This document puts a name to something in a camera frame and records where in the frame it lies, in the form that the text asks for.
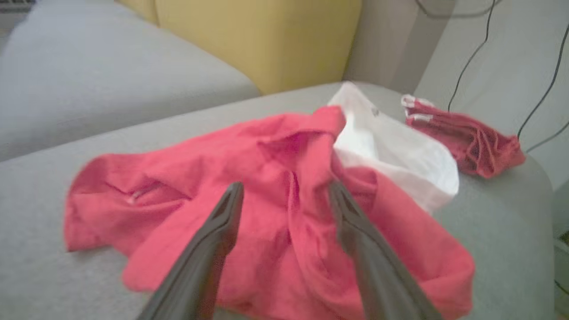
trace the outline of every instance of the wall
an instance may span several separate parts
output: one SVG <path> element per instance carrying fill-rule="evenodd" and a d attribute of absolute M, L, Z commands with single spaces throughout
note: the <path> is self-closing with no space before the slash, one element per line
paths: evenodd
<path fill-rule="evenodd" d="M 422 0 L 441 14 L 454 1 Z M 413 92 L 446 26 L 424 16 L 413 0 L 362 0 L 358 31 L 344 78 Z"/>
<path fill-rule="evenodd" d="M 491 3 L 458 1 L 454 11 L 469 12 Z M 504 0 L 494 10 L 488 43 L 467 69 L 452 110 L 466 112 L 505 134 L 516 134 L 549 86 L 567 23 L 567 0 Z M 485 26 L 485 17 L 451 20 L 415 94 L 446 108 L 462 67 L 484 40 Z M 569 43 L 555 86 L 523 130 L 523 149 L 569 121 L 568 47 Z M 569 129 L 531 156 L 558 189 L 569 179 Z"/>
<path fill-rule="evenodd" d="M 559 237 L 569 231 L 569 182 L 555 192 L 552 210 L 553 236 Z"/>

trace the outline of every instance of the black cable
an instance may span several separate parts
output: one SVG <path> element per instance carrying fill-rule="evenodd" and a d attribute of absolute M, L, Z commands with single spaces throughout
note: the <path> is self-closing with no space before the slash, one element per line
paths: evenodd
<path fill-rule="evenodd" d="M 456 92 L 459 89 L 459 85 L 460 85 L 460 80 L 462 79 L 462 76 L 464 74 L 464 71 L 466 71 L 466 69 L 468 68 L 468 65 L 470 64 L 470 62 L 472 61 L 472 59 L 474 59 L 474 57 L 476 56 L 476 54 L 480 51 L 480 49 L 482 49 L 482 47 L 486 44 L 486 42 L 488 42 L 488 35 L 490 34 L 490 18 L 492 17 L 492 12 L 494 11 L 494 7 L 496 6 L 496 0 L 492 0 L 492 6 L 490 7 L 490 12 L 488 13 L 488 20 L 486 21 L 486 37 L 484 38 L 484 42 L 482 42 L 478 48 L 476 48 L 476 50 L 474 51 L 474 53 L 470 56 L 470 58 L 468 59 L 468 61 L 466 62 L 466 65 L 464 66 L 463 70 L 460 72 L 460 76 L 459 79 L 456 81 L 456 86 L 455 86 L 455 91 L 452 94 L 452 97 L 450 99 L 450 101 L 448 102 L 448 106 L 447 106 L 447 111 L 451 111 L 451 104 L 452 104 L 452 100 L 455 99 L 456 96 Z"/>
<path fill-rule="evenodd" d="M 557 288 L 559 288 L 559 290 L 565 292 L 565 294 L 569 296 L 569 291 L 567 291 L 567 289 L 565 289 L 559 282 L 557 282 L 557 280 L 554 281 Z"/>
<path fill-rule="evenodd" d="M 468 18 L 478 18 L 481 17 L 489 12 L 491 12 L 495 6 L 497 6 L 503 0 L 497 0 L 496 3 L 492 2 L 492 5 L 482 11 L 474 12 L 474 13 L 455 13 L 455 14 L 437 14 L 432 13 L 425 8 L 423 3 L 420 0 L 415 0 L 415 3 L 419 7 L 422 13 L 424 13 L 427 17 L 431 19 L 468 19 Z"/>
<path fill-rule="evenodd" d="M 559 66 L 561 65 L 561 59 L 563 58 L 563 47 L 565 47 L 565 40 L 567 40 L 567 34 L 569 34 L 569 24 L 567 25 L 567 29 L 565 30 L 565 35 L 563 36 L 563 40 L 561 41 L 561 48 L 559 49 L 559 57 L 557 58 L 557 66 L 555 67 L 555 72 L 553 73 L 553 79 L 551 80 L 551 83 L 549 84 L 549 87 L 547 88 L 547 91 L 545 92 L 545 94 L 543 95 L 543 97 L 541 97 L 541 100 L 537 103 L 537 105 L 535 106 L 535 108 L 533 108 L 533 110 L 530 112 L 530 115 L 526 118 L 526 120 L 523 122 L 522 126 L 519 127 L 519 131 L 518 131 L 518 139 L 522 134 L 522 130 L 523 127 L 526 125 L 526 123 L 529 121 L 529 119 L 533 116 L 533 114 L 535 113 L 535 111 L 537 110 L 537 108 L 539 108 L 539 106 L 541 105 L 541 103 L 545 100 L 545 98 L 547 97 L 547 95 L 549 94 L 549 92 L 551 91 L 551 88 L 553 87 L 553 84 L 555 83 L 556 79 L 557 79 L 557 73 L 559 72 Z M 558 135 L 561 134 L 561 132 L 563 132 L 567 127 L 569 126 L 569 122 L 565 124 L 565 126 L 563 126 L 561 128 L 561 130 L 557 131 L 555 134 L 553 134 L 552 136 L 546 138 L 545 140 L 543 140 L 542 142 L 534 145 L 533 147 L 529 148 L 526 152 L 530 152 L 533 149 L 543 145 L 544 143 L 548 142 L 549 140 L 557 137 Z"/>

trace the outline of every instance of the gray fabric upholstery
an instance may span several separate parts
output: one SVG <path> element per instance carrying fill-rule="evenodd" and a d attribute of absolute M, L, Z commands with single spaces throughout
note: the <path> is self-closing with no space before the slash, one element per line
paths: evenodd
<path fill-rule="evenodd" d="M 403 119 L 400 95 L 360 84 Z M 340 84 L 322 85 L 184 114 L 0 163 L 0 318 L 134 319 L 147 295 L 121 283 L 126 259 L 112 249 L 69 254 L 63 201 L 81 166 L 101 153 L 166 147 L 236 122 L 311 112 Z M 492 180 L 461 175 L 460 192 L 435 217 L 471 252 L 477 272 L 471 320 L 553 319 L 550 182 L 529 158 Z"/>
<path fill-rule="evenodd" d="M 258 95 L 113 0 L 42 0 L 0 56 L 0 161 Z"/>

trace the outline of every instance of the yellow sofa backrest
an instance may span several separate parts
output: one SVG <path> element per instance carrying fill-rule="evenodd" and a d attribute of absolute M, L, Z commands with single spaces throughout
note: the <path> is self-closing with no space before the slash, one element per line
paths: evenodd
<path fill-rule="evenodd" d="M 340 81 L 361 0 L 122 0 L 269 94 Z"/>

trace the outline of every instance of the red shirt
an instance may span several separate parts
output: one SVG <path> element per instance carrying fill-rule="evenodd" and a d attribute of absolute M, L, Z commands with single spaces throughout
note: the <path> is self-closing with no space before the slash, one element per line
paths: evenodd
<path fill-rule="evenodd" d="M 155 290 L 227 186 L 245 186 L 218 304 L 258 318 L 364 319 L 352 262 L 336 241 L 328 184 L 341 180 L 446 319 L 472 307 L 469 253 L 391 180 L 345 169 L 339 108 L 253 120 L 145 154 L 91 161 L 69 191 L 70 251 L 111 245 L 125 285 Z"/>

